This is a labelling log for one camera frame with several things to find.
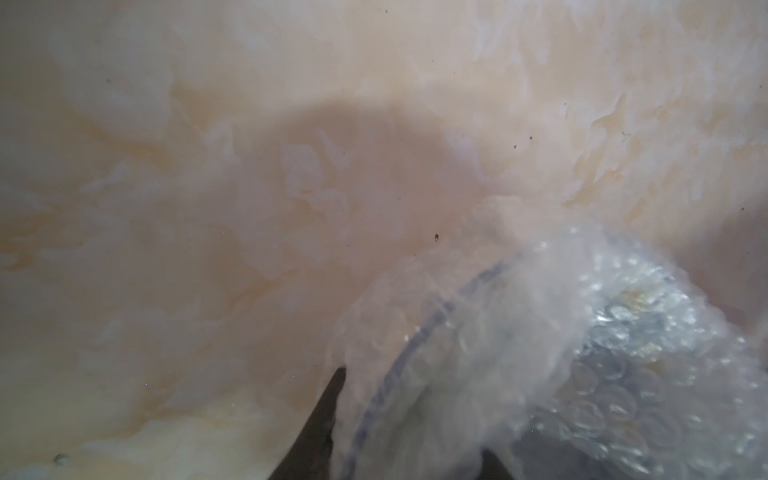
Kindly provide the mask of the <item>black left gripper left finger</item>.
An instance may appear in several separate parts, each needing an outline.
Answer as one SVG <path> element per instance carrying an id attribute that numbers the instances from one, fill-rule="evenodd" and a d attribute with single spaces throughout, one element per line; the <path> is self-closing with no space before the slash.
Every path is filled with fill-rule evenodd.
<path id="1" fill-rule="evenodd" d="M 329 380 L 306 423 L 269 480 L 328 480 L 333 450 L 332 431 L 338 396 L 346 369 L 338 368 Z"/>

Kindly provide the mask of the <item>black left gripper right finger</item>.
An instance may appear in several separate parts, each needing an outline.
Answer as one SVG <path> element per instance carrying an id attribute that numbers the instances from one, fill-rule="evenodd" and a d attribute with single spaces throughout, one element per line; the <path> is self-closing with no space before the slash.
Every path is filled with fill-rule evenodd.
<path id="1" fill-rule="evenodd" d="M 493 452 L 483 450 L 482 466 L 477 480 L 514 480 L 514 477 Z"/>

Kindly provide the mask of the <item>blue yellow patterned bowl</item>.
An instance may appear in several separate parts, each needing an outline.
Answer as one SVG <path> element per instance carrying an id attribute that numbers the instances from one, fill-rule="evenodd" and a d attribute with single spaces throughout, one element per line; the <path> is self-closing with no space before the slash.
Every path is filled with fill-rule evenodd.
<path id="1" fill-rule="evenodd" d="M 347 362 L 334 479 L 478 479 L 496 437 L 526 415 L 524 288 L 518 261 L 480 272 L 404 335 L 379 378 Z"/>

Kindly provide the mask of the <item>bubble wrap sheet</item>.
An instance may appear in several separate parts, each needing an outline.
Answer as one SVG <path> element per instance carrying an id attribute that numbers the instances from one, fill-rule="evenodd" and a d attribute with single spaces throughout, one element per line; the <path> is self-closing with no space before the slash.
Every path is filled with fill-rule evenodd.
<path id="1" fill-rule="evenodd" d="M 516 479 L 763 479 L 767 374 L 666 256 L 565 212 L 482 201 L 344 312 L 332 359 L 379 378 L 437 298 L 501 261 L 524 288 L 526 415 L 490 451 Z"/>

